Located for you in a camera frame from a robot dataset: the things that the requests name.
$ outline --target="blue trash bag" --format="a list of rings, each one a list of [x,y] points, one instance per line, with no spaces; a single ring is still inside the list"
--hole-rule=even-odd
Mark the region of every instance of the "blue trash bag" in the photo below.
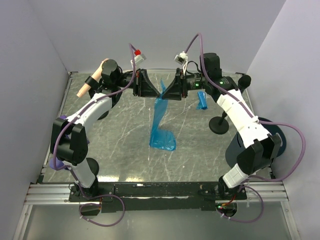
[[[160,97],[155,100],[154,103],[154,116],[152,122],[152,128],[150,133],[149,145],[152,148],[162,149],[167,151],[174,151],[177,143],[174,133],[172,131],[159,129],[159,124],[164,117],[167,107],[168,100],[162,99],[162,95],[166,90],[164,82],[161,80],[162,93]]]
[[[206,93],[204,91],[198,91],[198,98],[199,98],[199,103],[198,106],[196,106],[196,109],[207,109],[207,100],[206,100]]]

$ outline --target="black stand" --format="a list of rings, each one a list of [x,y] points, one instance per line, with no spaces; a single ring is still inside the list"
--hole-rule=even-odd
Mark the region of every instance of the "black stand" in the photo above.
[[[229,130],[229,123],[225,119],[227,116],[226,112],[222,113],[222,116],[215,116],[209,121],[209,128],[215,134],[225,134]]]

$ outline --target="microphone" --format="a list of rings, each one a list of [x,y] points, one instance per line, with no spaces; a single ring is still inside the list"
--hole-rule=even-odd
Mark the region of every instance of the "microphone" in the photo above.
[[[243,75],[242,77],[240,77],[239,81],[238,81],[238,88],[241,92],[241,94],[245,91],[245,89],[247,87],[249,87],[251,84],[251,77],[249,75]]]

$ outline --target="metal frame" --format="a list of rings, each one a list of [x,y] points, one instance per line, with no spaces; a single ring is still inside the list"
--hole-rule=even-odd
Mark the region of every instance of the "metal frame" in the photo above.
[[[148,69],[150,72],[161,72],[161,71],[174,71],[174,69]],[[66,102],[68,91],[72,82],[72,72],[69,73],[69,78],[67,81],[64,96],[61,102],[61,107],[58,112],[58,116],[62,114],[63,107]],[[248,94],[245,90],[249,106],[252,109],[252,103]],[[43,168],[41,175],[46,172],[47,162],[50,155],[50,149],[48,147],[47,154],[44,159]],[[30,214],[33,205],[81,205],[88,202],[69,202],[69,183],[60,184],[31,184],[27,192],[22,213],[14,234],[14,240],[22,240],[25,235],[25,231],[28,225]],[[289,199],[282,182],[250,182],[246,183],[250,187],[253,187],[262,196],[264,202],[281,202],[283,214],[289,229],[289,233],[293,240],[300,240],[300,235],[297,229],[297,225],[289,205]],[[236,203],[243,202],[259,202],[260,199],[257,197],[253,191],[247,191],[247,200],[235,200]],[[216,201],[216,203],[225,203],[227,200]]]

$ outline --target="white wall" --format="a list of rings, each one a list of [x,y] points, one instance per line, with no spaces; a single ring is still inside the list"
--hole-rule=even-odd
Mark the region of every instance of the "white wall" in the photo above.
[[[128,43],[144,68],[170,68],[202,32],[223,70],[245,73],[285,0],[29,0],[68,71],[92,72],[113,58],[131,68]],[[199,42],[190,50],[199,60]]]
[[[0,239],[41,172],[68,73],[27,0],[0,2]]]
[[[284,181],[302,239],[320,239],[320,1],[287,0],[255,56],[248,74],[253,107],[259,116],[298,126],[306,153]],[[284,175],[298,158],[299,136],[282,128],[288,147],[273,166]]]

